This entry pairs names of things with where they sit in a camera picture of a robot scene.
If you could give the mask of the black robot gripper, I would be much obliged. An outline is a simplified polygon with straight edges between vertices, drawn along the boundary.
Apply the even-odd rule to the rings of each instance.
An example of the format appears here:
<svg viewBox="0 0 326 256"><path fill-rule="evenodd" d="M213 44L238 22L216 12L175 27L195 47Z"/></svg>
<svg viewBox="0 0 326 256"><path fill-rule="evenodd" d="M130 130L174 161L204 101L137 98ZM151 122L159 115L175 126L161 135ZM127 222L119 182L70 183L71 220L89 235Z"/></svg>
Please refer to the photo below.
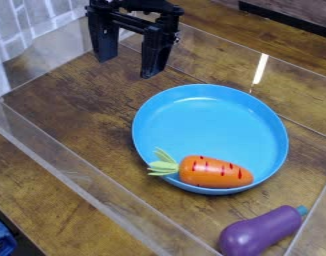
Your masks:
<svg viewBox="0 0 326 256"><path fill-rule="evenodd" d="M130 15L157 13L150 22ZM141 77L151 78L166 68L185 10L167 0L90 0L86 6L94 53L101 63L118 56L119 29L143 34Z"/></svg>

